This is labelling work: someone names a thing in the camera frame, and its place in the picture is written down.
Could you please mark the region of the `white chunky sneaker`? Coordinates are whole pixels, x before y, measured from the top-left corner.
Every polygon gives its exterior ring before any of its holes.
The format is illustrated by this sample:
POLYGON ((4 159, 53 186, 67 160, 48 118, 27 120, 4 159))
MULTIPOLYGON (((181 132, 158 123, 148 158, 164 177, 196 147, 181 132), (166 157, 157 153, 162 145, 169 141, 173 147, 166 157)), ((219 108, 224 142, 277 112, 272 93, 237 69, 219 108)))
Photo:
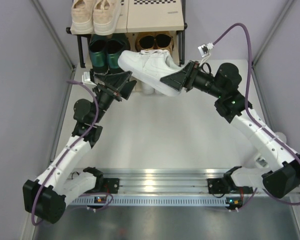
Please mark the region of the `white chunky sneaker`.
MULTIPOLYGON (((275 132, 275 136, 278 137, 281 141, 283 141, 285 144, 287 143, 287 137, 282 132, 275 132)), ((257 150, 253 152, 253 155, 250 156, 247 160, 245 160, 242 164, 245 168, 268 168, 269 165, 265 158, 262 156, 261 153, 259 153, 257 150)))
POLYGON ((180 71, 182 68, 175 64, 168 50, 151 49, 133 52, 125 50, 118 58, 119 67, 125 72, 131 71, 132 76, 141 84, 160 88, 165 96, 175 97, 181 92, 160 82, 162 77, 180 71))

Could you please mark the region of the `green pointed shoe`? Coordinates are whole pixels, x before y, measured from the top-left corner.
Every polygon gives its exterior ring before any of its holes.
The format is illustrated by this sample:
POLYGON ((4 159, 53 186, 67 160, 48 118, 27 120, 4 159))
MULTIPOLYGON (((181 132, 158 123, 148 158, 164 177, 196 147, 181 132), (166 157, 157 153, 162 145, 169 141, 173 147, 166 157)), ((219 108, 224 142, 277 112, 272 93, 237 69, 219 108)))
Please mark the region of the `green pointed shoe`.
POLYGON ((107 37, 94 34, 88 45, 89 57, 95 73, 105 74, 108 71, 106 56, 107 37))
POLYGON ((130 42, 125 33, 115 33, 107 41, 106 60, 111 74, 117 74, 123 71, 119 67, 118 59, 123 51, 130 49, 130 42))

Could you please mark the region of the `gold loafer one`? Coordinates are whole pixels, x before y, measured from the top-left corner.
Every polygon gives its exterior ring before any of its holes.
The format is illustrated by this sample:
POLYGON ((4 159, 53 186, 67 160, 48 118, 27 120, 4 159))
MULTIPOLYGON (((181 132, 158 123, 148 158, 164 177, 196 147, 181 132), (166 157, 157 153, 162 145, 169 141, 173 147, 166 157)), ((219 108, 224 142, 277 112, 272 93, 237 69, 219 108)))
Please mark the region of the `gold loafer one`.
POLYGON ((137 52, 141 50, 152 50, 155 47, 154 32, 140 32, 135 40, 135 49, 137 52))
POLYGON ((158 50, 167 50, 170 54, 172 54, 174 49, 174 39, 169 31, 161 31, 157 32, 155 37, 155 47, 158 50))

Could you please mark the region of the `beige sneaker one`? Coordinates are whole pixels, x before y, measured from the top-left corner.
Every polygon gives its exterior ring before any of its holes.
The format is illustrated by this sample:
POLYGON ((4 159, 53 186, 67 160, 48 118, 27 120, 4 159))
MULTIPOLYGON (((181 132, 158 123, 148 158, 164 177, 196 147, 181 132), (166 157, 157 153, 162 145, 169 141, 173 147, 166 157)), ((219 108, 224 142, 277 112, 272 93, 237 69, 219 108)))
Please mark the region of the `beige sneaker one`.
POLYGON ((121 14, 120 0, 97 0, 92 11, 94 33, 99 36, 112 35, 121 14))
POLYGON ((76 33, 87 34, 92 32, 93 6, 95 0, 74 0, 71 7, 72 26, 76 33))

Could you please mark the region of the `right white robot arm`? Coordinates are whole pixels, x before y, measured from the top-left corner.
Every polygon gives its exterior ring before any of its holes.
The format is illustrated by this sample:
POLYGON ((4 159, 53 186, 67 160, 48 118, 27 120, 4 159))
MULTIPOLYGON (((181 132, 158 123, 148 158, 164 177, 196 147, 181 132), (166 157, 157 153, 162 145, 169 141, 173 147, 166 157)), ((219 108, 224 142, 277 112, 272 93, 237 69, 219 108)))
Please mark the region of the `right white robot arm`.
POLYGON ((261 120, 252 104, 239 92, 241 81, 239 69, 232 63, 221 64, 216 74, 211 75, 201 71, 196 61, 160 79, 177 91, 198 89, 215 97, 218 114, 237 128, 267 163, 263 168, 235 166, 228 170, 222 177, 226 191, 235 193, 241 187, 258 188, 281 199, 300 185, 300 154, 261 120))

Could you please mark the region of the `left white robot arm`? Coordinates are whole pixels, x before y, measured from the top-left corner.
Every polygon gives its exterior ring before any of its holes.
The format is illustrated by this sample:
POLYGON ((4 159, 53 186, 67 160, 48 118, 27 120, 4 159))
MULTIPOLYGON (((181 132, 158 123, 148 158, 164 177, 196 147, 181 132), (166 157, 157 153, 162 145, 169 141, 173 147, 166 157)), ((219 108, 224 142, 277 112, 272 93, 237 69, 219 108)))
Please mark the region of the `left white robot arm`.
POLYGON ((31 214, 34 226, 39 225, 36 218, 54 224, 78 197, 102 193, 104 174, 95 167, 85 168, 74 179, 69 176, 100 139, 103 127, 98 123, 113 101, 129 99, 137 83, 130 80, 131 76, 131 71, 107 75, 85 72, 83 79, 91 83, 98 79, 93 89, 85 85, 86 81, 69 81, 87 90, 92 101, 82 98, 74 103, 76 124, 65 147, 42 174, 35 180, 27 180, 22 187, 24 208, 31 214))

